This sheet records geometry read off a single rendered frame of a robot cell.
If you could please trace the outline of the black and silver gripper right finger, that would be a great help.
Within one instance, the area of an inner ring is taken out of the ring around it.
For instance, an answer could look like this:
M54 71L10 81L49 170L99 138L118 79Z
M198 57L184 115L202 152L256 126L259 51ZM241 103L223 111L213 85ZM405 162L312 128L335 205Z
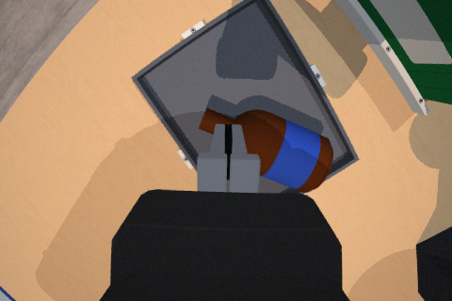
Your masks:
M260 164L258 154L247 154L242 126L229 124L229 192L258 193Z

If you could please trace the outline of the green plastic bottle crate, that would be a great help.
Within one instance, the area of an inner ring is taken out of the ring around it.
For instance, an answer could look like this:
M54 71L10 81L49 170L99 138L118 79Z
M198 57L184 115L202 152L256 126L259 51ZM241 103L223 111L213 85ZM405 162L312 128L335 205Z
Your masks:
M452 0L358 0L423 99L452 104Z

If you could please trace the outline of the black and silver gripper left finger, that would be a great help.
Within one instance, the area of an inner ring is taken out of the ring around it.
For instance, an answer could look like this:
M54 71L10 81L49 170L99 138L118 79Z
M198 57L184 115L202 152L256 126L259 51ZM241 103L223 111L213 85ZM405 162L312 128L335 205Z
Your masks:
M226 192L228 176L228 124L216 124L210 152L197 159L197 188L204 192Z

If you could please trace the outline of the brown bottle with blue label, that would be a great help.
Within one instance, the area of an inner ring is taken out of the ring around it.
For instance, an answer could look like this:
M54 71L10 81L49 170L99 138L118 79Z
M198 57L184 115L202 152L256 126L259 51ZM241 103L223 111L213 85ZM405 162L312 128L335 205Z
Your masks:
M247 153L259 155L264 178L309 193L331 170L329 139L290 120L258 109L231 119L207 108L199 129L213 135L216 124L242 125Z

